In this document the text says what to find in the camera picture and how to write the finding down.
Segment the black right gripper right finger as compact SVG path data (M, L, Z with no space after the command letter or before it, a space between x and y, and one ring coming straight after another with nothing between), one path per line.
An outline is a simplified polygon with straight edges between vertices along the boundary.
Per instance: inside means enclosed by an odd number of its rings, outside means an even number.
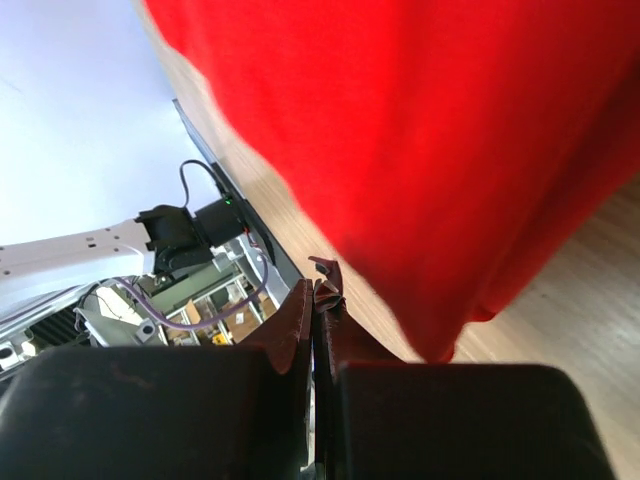
M415 370L348 312L338 262L312 261L316 463L327 479L412 479Z

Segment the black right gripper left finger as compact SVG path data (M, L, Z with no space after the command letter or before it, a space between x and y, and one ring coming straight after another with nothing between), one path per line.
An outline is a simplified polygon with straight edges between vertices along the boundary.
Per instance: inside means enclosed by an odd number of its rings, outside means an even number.
M251 465L304 465L308 458L313 284L300 280L280 308L243 340L259 360L252 383Z

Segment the red t shirt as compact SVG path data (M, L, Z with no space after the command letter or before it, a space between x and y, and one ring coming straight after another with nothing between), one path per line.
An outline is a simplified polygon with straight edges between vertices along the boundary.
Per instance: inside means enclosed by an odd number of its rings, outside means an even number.
M147 9L429 362L639 170L635 1Z

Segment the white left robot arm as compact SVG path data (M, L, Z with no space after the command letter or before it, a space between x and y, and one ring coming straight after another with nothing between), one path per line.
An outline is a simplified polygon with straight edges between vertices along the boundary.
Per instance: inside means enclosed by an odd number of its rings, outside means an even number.
M241 235L233 203L218 200L190 213L160 205L137 218L90 232L1 248L1 303L102 279L172 273L213 259L212 250Z

